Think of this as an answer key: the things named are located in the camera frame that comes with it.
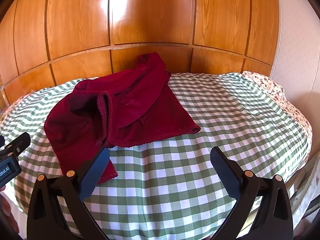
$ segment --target wall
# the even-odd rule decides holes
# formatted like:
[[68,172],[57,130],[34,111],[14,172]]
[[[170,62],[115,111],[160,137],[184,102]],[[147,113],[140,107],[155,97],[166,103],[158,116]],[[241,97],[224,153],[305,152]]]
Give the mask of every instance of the wall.
[[320,150],[320,24],[307,0],[279,0],[278,52],[270,77],[310,121],[311,154]]
[[0,23],[3,104],[133,68],[154,51],[173,73],[269,75],[278,8],[278,0],[15,0]]

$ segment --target checkered tablecloth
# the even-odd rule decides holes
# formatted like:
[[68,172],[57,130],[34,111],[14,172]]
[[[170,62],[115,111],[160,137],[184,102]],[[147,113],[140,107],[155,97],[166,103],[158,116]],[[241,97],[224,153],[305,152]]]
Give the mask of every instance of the checkered tablecloth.
[[[25,131],[31,136],[30,147],[19,157],[22,173],[9,185],[25,212],[36,177],[61,175],[44,121],[79,81],[33,93],[0,126],[6,143]],[[306,135],[298,123],[241,74],[174,74],[169,86],[201,131],[111,149],[119,176],[85,200],[110,239],[193,240],[213,234],[235,203],[210,163],[214,146],[243,170],[267,178],[280,174],[285,181],[307,155]],[[77,232],[63,199],[60,203]]]

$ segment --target blue textured pad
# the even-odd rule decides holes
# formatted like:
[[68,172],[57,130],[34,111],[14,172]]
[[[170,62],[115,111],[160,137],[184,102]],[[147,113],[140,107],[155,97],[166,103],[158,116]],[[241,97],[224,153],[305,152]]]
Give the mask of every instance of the blue textured pad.
[[103,148],[80,182],[79,198],[81,202],[91,196],[108,163],[109,150]]

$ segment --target red garment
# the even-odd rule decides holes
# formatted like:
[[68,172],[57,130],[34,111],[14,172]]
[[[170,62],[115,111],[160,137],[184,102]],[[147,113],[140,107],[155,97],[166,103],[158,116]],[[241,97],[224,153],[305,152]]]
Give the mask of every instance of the red garment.
[[[79,82],[44,123],[63,174],[93,158],[102,145],[131,147],[199,132],[168,87],[170,76],[152,53],[139,56],[136,69]],[[117,175],[110,161],[99,183]]]

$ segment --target white wallpaper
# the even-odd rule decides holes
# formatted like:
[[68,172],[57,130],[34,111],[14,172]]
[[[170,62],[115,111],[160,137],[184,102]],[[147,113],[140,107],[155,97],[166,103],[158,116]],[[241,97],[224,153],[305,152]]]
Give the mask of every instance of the white wallpaper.
[[278,51],[270,77],[282,85],[313,128],[313,148],[320,150],[319,18],[307,0],[279,0]]

